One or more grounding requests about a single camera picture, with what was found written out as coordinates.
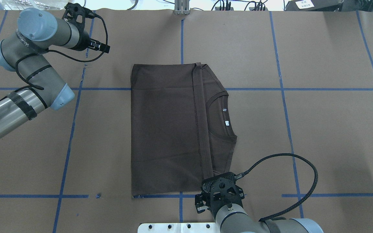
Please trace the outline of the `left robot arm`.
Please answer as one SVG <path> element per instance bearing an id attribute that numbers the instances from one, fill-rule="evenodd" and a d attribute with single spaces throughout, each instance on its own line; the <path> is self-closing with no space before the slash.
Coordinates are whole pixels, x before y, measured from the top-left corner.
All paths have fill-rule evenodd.
<path id="1" fill-rule="evenodd" d="M 100 51 L 100 55 L 109 53 L 108 36 L 102 43 L 85 31 L 87 18 L 100 19 L 107 29 L 100 15 L 78 3 L 68 3 L 62 18 L 37 8 L 20 12 L 15 33 L 0 42 L 0 66 L 15 72 L 25 86 L 0 99 L 0 139 L 45 109 L 59 110 L 74 99 L 74 92 L 44 54 L 54 52 L 73 61 L 80 60 L 50 46 L 75 51 L 92 49 Z"/>

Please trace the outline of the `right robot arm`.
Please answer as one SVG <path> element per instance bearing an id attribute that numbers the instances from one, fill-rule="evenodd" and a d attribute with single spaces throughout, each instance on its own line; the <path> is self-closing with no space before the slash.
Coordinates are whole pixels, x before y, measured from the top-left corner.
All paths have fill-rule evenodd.
<path id="1" fill-rule="evenodd" d="M 210 211 L 217 233 L 323 233 L 309 218 L 274 218 L 255 221 L 242 206 L 239 194 L 201 192 L 195 195 L 198 214 Z"/>

